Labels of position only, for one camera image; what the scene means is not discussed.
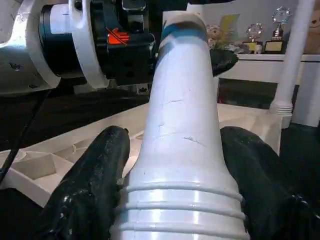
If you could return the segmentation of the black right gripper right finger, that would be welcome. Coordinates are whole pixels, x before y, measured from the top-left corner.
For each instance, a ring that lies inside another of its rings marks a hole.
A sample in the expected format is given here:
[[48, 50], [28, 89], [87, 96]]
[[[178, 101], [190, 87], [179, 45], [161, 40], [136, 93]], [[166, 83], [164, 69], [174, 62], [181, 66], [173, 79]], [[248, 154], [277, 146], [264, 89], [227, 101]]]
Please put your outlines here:
[[285, 131], [281, 153], [241, 127], [220, 131], [227, 169], [243, 196], [253, 240], [320, 237], [320, 144], [296, 129]]

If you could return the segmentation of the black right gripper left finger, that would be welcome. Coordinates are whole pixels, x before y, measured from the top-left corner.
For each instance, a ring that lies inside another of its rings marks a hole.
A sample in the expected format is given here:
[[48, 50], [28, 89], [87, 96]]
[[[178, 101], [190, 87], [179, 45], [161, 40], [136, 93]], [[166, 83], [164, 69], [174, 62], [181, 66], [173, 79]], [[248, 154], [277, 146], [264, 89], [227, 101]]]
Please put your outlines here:
[[128, 130], [105, 128], [52, 192], [36, 222], [36, 240], [108, 240], [117, 181], [130, 154]]

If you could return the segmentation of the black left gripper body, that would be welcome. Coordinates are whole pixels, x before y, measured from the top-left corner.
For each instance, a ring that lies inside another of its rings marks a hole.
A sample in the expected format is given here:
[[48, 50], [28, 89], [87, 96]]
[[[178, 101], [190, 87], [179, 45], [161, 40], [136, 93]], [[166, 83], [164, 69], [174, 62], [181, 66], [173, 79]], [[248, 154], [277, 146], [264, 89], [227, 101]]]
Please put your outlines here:
[[156, 38], [144, 0], [93, 0], [91, 26], [99, 65], [119, 86], [148, 84], [156, 65]]

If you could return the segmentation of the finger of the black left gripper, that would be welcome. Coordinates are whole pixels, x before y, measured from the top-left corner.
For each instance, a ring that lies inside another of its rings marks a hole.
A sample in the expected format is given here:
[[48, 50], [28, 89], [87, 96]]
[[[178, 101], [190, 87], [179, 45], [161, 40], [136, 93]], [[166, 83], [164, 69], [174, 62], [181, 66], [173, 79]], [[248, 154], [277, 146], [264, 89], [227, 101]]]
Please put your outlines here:
[[182, 37], [182, 36], [196, 36], [201, 39], [207, 38], [206, 28], [193, 21], [175, 22], [166, 25], [163, 28], [161, 38], [165, 39], [168, 36]]
[[227, 72], [238, 62], [238, 57], [233, 51], [218, 48], [210, 50], [210, 58], [214, 77]]

